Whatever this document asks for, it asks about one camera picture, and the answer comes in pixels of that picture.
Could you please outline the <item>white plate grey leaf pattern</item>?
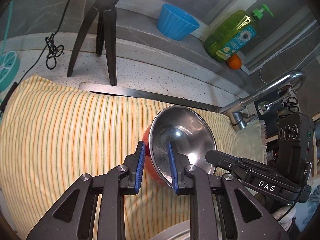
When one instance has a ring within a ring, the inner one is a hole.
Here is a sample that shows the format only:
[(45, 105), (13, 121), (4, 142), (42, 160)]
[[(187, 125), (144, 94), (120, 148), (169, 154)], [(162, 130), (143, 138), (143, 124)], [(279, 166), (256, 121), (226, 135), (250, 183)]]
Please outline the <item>white plate grey leaf pattern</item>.
[(189, 240), (190, 220), (173, 225), (158, 233), (150, 240)]

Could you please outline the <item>stainless steel bowl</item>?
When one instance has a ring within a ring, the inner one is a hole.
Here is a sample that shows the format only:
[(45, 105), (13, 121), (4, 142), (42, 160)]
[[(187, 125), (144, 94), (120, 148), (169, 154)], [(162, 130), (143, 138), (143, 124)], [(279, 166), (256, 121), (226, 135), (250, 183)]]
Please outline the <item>stainless steel bowl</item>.
[(151, 124), (149, 143), (151, 159), (157, 173), (172, 185), (168, 146), (174, 141), (178, 153), (186, 155), (192, 165), (208, 174), (214, 174), (216, 167), (208, 163), (205, 155), (216, 150), (216, 142), (205, 120), (192, 109), (170, 106), (161, 110)]

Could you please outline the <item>red steel bowl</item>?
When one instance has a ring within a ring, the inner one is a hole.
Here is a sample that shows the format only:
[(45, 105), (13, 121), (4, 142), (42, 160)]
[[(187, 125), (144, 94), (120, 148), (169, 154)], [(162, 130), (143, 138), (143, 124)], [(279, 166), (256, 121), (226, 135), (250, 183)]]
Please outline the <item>red steel bowl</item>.
[(146, 131), (143, 134), (142, 141), (145, 143), (145, 169), (151, 179), (156, 182), (158, 185), (162, 187), (172, 188), (172, 185), (169, 185), (166, 183), (163, 178), (157, 173), (152, 159), (151, 159), (151, 144), (149, 143), (149, 135), (150, 135), (151, 125), (146, 129)]

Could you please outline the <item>knife block with scissors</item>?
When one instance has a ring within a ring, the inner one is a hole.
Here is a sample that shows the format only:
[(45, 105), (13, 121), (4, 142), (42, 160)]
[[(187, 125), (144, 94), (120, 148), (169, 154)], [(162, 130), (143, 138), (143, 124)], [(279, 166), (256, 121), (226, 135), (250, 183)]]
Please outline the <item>knife block with scissors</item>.
[(299, 112), (296, 91), (292, 85), (284, 87), (267, 94), (255, 103), (259, 120), (264, 121), (266, 126), (266, 137), (278, 134), (278, 124), (281, 118)]

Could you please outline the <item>beige gloved hand cloth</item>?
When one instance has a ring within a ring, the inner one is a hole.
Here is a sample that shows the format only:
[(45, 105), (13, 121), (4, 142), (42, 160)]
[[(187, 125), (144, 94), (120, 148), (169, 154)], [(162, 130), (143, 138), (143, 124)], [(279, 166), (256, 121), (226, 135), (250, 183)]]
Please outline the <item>beige gloved hand cloth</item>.
[(272, 213), (272, 216), (276, 221), (279, 222), (283, 218), (285, 218), (287, 215), (289, 215), (289, 217), (293, 217), (295, 213), (296, 213), (296, 208), (294, 205), (286, 205), (284, 207), (279, 208), (274, 213)]

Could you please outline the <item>chrome faucet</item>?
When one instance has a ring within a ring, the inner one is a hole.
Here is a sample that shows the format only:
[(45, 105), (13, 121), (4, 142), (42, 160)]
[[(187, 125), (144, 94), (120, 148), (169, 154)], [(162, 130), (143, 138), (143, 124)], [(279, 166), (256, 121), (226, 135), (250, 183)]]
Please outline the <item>chrome faucet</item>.
[(282, 76), (273, 80), (270, 84), (264, 85), (264, 87), (257, 90), (253, 94), (245, 97), (244, 99), (240, 98), (228, 104), (227, 106), (220, 108), (219, 110), (217, 110), (217, 112), (229, 117), (235, 131), (245, 129), (248, 123), (250, 123), (252, 120), (257, 119), (258, 116), (254, 114), (247, 115), (245, 113), (242, 113), (241, 111), (246, 109), (248, 105), (256, 102), (257, 100), (260, 100), (267, 94), (280, 89), (288, 82), (291, 82), (295, 79), (297, 79), (297, 82), (293, 85), (293, 88), (295, 91), (297, 91), (303, 85), (306, 79), (304, 72), (299, 69), (292, 70), (286, 74), (283, 74)]

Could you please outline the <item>yellow striped cloth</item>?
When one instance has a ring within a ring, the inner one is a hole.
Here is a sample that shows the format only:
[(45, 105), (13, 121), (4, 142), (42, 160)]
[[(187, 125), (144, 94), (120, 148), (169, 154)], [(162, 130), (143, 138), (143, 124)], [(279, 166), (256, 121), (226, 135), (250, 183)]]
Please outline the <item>yellow striped cloth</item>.
[[(107, 173), (135, 152), (156, 115), (171, 104), (99, 95), (33, 75), (14, 91), (1, 122), (1, 189), (17, 235), (28, 233), (82, 174)], [(236, 132), (228, 117), (192, 108), (219, 151), (265, 163), (260, 122)], [(126, 239), (151, 239), (190, 219), (190, 196), (177, 196), (143, 172), (124, 197)]]

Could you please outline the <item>orange fruit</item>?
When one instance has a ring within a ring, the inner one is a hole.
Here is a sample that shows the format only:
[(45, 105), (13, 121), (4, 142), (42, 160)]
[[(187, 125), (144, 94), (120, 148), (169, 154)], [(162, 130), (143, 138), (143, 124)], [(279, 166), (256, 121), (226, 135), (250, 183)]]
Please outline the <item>orange fruit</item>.
[(227, 61), (226, 64), (229, 68), (233, 70), (239, 70), (242, 67), (242, 61), (237, 54), (232, 55)]

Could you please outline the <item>green dish soap bottle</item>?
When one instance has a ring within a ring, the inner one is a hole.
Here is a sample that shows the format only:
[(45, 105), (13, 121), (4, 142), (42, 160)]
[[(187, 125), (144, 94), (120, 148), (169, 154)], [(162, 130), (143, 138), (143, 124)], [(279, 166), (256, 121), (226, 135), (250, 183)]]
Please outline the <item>green dish soap bottle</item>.
[(252, 12), (233, 13), (205, 40), (203, 46), (207, 54), (218, 62), (226, 62), (257, 35), (258, 21), (265, 12), (274, 16), (264, 3)]

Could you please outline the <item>blue ribbed cup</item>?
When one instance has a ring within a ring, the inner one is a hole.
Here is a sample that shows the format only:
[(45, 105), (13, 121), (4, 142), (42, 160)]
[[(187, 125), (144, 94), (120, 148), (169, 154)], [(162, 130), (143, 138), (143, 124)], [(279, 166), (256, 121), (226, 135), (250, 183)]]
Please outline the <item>blue ribbed cup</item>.
[(157, 29), (166, 37), (180, 41), (200, 24), (186, 11), (174, 5), (164, 3), (157, 22)]

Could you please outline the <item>black tripod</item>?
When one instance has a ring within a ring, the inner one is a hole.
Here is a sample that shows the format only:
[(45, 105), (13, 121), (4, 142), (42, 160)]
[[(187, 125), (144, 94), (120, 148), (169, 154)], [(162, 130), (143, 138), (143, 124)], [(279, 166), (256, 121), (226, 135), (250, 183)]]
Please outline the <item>black tripod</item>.
[(67, 76), (73, 73), (76, 59), (80, 53), (82, 44), (88, 34), (88, 31), (94, 21), (98, 18), (97, 35), (96, 35), (96, 54), (102, 55), (103, 49), (106, 52), (107, 70), (110, 84), (117, 85), (116, 72), (116, 25), (117, 10), (116, 4), (119, 0), (95, 0), (87, 12), (78, 32), (72, 54), (69, 62)]

